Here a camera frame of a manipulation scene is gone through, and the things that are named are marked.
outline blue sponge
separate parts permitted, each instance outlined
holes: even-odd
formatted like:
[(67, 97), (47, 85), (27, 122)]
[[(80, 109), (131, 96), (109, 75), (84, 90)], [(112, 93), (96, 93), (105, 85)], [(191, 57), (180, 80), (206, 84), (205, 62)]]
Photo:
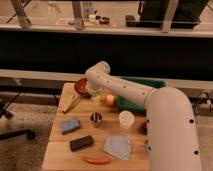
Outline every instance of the blue sponge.
[(68, 121), (64, 121), (60, 125), (61, 133), (66, 134), (68, 132), (72, 132), (76, 129), (80, 128), (80, 122), (78, 119), (70, 119)]

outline floor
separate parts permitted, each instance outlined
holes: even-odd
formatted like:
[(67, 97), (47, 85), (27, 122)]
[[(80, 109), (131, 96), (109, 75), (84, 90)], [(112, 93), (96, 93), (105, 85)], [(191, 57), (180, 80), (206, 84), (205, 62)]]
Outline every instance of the floor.
[[(10, 102), (17, 93), (1, 92), (0, 98)], [(0, 171), (40, 171), (48, 137), (57, 110), (55, 96), (21, 93), (10, 105), (14, 117), (0, 119), (0, 133), (32, 129), (34, 140), (19, 136), (0, 141)], [(201, 108), (196, 116), (203, 171), (213, 170), (213, 112)]]
[[(9, 102), (16, 93), (0, 93)], [(34, 140), (25, 135), (0, 141), (0, 171), (39, 171), (56, 114), (57, 105), (53, 95), (22, 93), (10, 105), (14, 117), (0, 119), (0, 134), (21, 129), (32, 129)]]

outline green tray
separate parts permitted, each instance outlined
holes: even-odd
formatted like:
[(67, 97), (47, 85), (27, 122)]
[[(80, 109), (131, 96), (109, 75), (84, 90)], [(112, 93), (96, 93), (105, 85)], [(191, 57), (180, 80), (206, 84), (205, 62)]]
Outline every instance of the green tray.
[[(148, 85), (151, 87), (155, 87), (155, 88), (161, 88), (161, 87), (166, 86), (165, 82), (160, 81), (160, 80), (150, 80), (150, 79), (132, 78), (132, 77), (121, 77), (121, 78), (132, 81), (132, 82), (136, 82), (139, 84), (144, 84), (144, 85)], [(119, 108), (119, 110), (128, 110), (128, 111), (136, 112), (136, 113), (145, 113), (146, 112), (146, 110), (144, 108), (142, 108), (141, 106), (138, 106), (138, 105), (126, 100), (125, 98), (123, 98), (121, 96), (117, 97), (116, 105)]]

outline orange sausage toy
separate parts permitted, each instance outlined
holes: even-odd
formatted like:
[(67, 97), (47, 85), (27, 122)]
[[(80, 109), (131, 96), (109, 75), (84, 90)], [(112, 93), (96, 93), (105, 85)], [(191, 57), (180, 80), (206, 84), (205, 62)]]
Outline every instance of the orange sausage toy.
[(111, 159), (108, 156), (101, 156), (101, 157), (82, 156), (82, 159), (92, 164), (107, 164), (111, 162)]

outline black chair leg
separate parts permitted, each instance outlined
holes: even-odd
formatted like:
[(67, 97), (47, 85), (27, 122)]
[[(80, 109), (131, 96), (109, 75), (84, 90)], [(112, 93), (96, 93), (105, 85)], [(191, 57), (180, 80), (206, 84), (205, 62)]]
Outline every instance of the black chair leg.
[(24, 130), (20, 130), (20, 131), (14, 131), (14, 132), (6, 133), (6, 134), (1, 134), (0, 140), (16, 137), (16, 136), (23, 135), (23, 134), (26, 134), (26, 137), (28, 140), (32, 140), (36, 137), (35, 132), (33, 132), (30, 129), (24, 129)]

